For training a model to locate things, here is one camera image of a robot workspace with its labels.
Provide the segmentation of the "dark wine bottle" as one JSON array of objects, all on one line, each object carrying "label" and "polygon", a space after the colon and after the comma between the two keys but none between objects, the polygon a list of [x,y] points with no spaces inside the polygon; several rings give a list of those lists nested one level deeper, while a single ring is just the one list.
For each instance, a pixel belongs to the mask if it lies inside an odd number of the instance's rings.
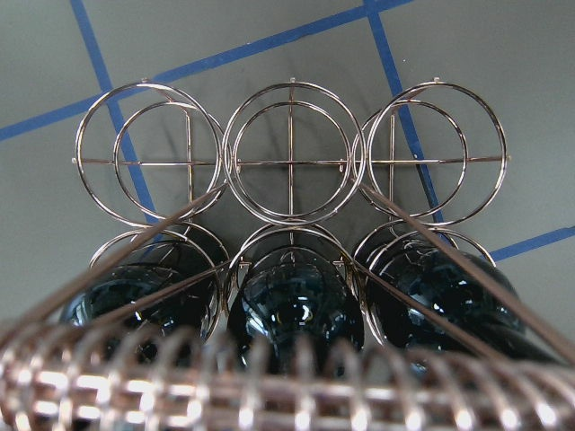
[{"label": "dark wine bottle", "polygon": [[386,282],[504,356],[556,364],[530,341],[526,326],[509,308],[445,253],[403,224],[385,224],[366,235],[354,250],[356,261],[375,274],[367,278],[367,316],[377,336],[395,347],[436,352],[467,352],[467,347],[422,312],[382,287]]},{"label": "dark wine bottle", "polygon": [[128,333],[150,330],[158,338],[190,329],[206,340],[217,325],[220,276],[193,278],[229,258],[225,245],[205,227],[175,224],[132,251],[63,306],[59,321],[86,326],[124,306]]},{"label": "dark wine bottle", "polygon": [[311,341],[316,369],[338,341],[359,351],[365,339],[359,302],[338,269],[317,251],[297,246],[277,248],[254,263],[232,303],[227,331],[244,368],[255,340],[265,338],[273,374],[291,371],[300,337]]}]

